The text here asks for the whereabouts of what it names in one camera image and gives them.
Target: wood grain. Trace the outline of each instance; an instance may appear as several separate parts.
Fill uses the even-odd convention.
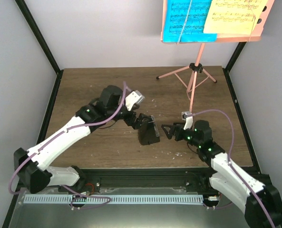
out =
[[[132,89],[139,90],[146,98],[138,113],[153,114],[160,132],[160,143],[141,146],[137,131],[118,121],[108,129],[98,129],[90,136],[81,139],[55,161],[53,166],[80,168],[145,168],[145,167],[199,167],[206,166],[193,154],[185,142],[168,140],[160,128],[161,124],[181,121],[181,112],[189,108],[186,89],[176,76],[156,80],[156,76],[179,67],[136,67],[136,68],[83,68],[65,69],[62,77],[47,137],[65,125],[75,112],[90,100],[99,97],[108,85],[123,87],[126,81]],[[252,161],[238,121],[229,89],[221,67],[206,67],[217,84],[207,80],[196,88],[194,112],[205,109],[220,109],[231,118],[235,129],[232,158],[243,166],[251,166]],[[191,72],[182,72],[188,82]],[[231,143],[231,128],[227,119],[220,113],[206,113],[195,117],[210,122],[214,140],[225,150]]]

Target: gray wall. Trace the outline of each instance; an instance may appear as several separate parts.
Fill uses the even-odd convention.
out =
[[[230,73],[260,166],[282,196],[282,1]]]
[[[185,66],[200,44],[160,41],[163,0],[26,0],[60,68]],[[226,66],[236,43],[208,44],[204,65]]]
[[[36,143],[55,73],[15,1],[0,0],[0,227],[13,153]]]

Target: music notes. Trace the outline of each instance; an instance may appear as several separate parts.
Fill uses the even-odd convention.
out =
[[[184,30],[180,42],[215,41],[217,34],[203,33],[211,2],[212,0],[193,0],[184,27],[190,0],[168,0],[163,41],[178,42],[182,29]]]
[[[268,0],[212,0],[205,33],[250,35]]]

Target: blue sheet music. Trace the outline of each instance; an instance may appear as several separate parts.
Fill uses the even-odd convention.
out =
[[[212,0],[193,0],[188,14],[187,23],[180,42],[214,42],[217,34],[203,33],[205,20],[211,7]],[[178,42],[190,0],[168,0],[165,26],[163,32],[164,42]]]

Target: yellow sheet music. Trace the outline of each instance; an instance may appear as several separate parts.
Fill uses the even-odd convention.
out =
[[[213,0],[204,33],[250,35],[268,0]]]

